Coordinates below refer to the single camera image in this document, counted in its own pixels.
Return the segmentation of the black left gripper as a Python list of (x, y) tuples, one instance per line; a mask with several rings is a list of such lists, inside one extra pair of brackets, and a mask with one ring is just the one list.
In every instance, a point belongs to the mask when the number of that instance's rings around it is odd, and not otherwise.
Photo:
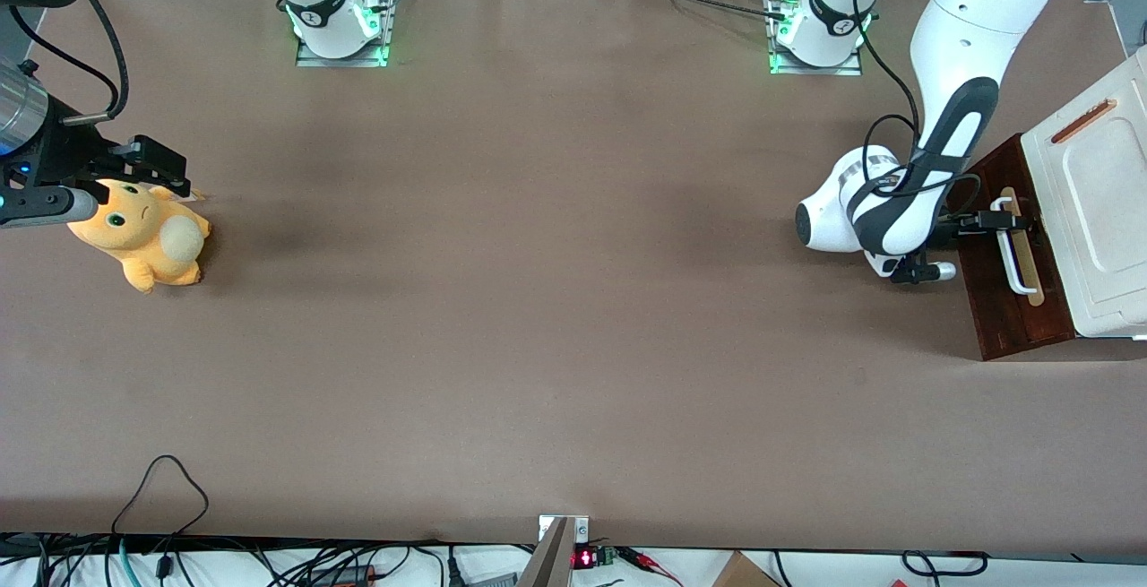
[(949, 211), (938, 216), (935, 226), (924, 243), (926, 253), (955, 253), (958, 238), (990, 235), (993, 230), (1029, 230), (1030, 220), (1015, 216), (1008, 210), (978, 211), (978, 222), (963, 222), (970, 217), (969, 211)]

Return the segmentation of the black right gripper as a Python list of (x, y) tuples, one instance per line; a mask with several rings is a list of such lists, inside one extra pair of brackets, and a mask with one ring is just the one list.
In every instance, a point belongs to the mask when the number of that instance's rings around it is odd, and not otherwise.
[(97, 180), (124, 174), (140, 186), (165, 188), (172, 198), (193, 199), (184, 154), (151, 136), (126, 143), (107, 141), (95, 125), (67, 125), (75, 109), (53, 96), (34, 97), (34, 186), (97, 190)]

